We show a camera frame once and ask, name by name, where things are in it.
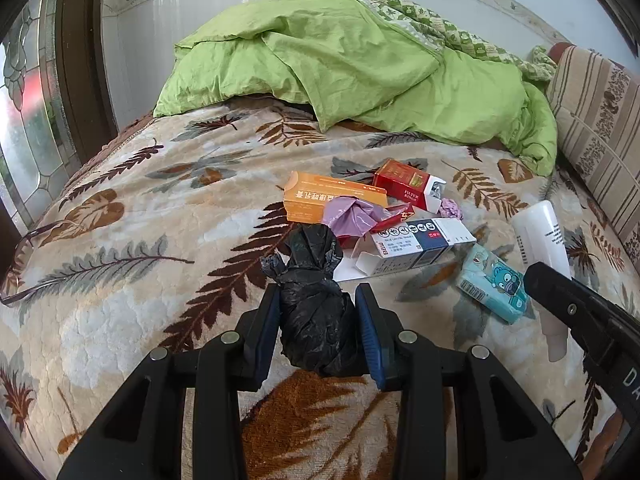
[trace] green blanket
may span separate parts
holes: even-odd
[[[353,118],[443,142],[498,137],[535,173],[556,158],[542,92],[555,64],[533,62],[404,0],[260,0],[231,7],[175,47],[155,117],[269,93],[309,103],[326,131]]]

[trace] purple plastic wrapper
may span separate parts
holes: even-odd
[[[462,220],[462,209],[450,198],[442,199],[438,213],[443,218],[457,218],[458,220]]]
[[[354,196],[337,196],[324,205],[322,223],[339,236],[363,236],[393,213]]]

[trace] floral bedspread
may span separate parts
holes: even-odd
[[[568,170],[533,176],[508,152],[353,121],[322,134],[311,115],[273,98],[153,120],[73,182],[41,225],[67,222],[33,238],[34,249],[23,245],[2,286],[5,298],[41,286],[0,305],[0,411],[43,475],[55,478],[152,348],[202,346],[258,305],[267,282],[259,257],[292,229],[282,205],[290,171],[370,182],[388,157],[446,179],[445,196],[462,206],[469,230],[520,270],[508,219],[549,198],[575,277],[638,314],[640,279]],[[490,348],[589,478],[604,456],[591,444],[597,435],[615,440],[622,422],[584,374],[582,351],[570,340],[567,356],[550,364],[537,313],[504,324],[457,290],[457,269],[448,262],[369,281],[382,306],[436,345]],[[357,284],[342,286],[353,292]],[[292,368],[276,346],[263,388],[240,403],[252,479],[389,478],[399,396],[377,391],[369,377],[321,380]],[[449,402],[447,466],[456,478],[452,417]]]

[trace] silver bolt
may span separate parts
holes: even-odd
[[[402,332],[398,334],[398,339],[403,343],[411,344],[418,341],[418,335],[411,330],[402,330]]]
[[[229,330],[229,332],[223,333],[220,336],[220,341],[222,341],[225,345],[230,345],[240,340],[240,334],[235,332],[234,330]]]
[[[473,357],[478,359],[487,359],[489,357],[489,351],[486,346],[476,345],[471,349]]]
[[[169,352],[166,348],[162,346],[158,346],[154,348],[151,352],[149,352],[149,357],[151,357],[152,361],[161,361],[164,359]]]

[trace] red box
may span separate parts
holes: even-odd
[[[373,185],[386,189],[389,196],[420,209],[437,213],[446,181],[390,158],[376,171]]]

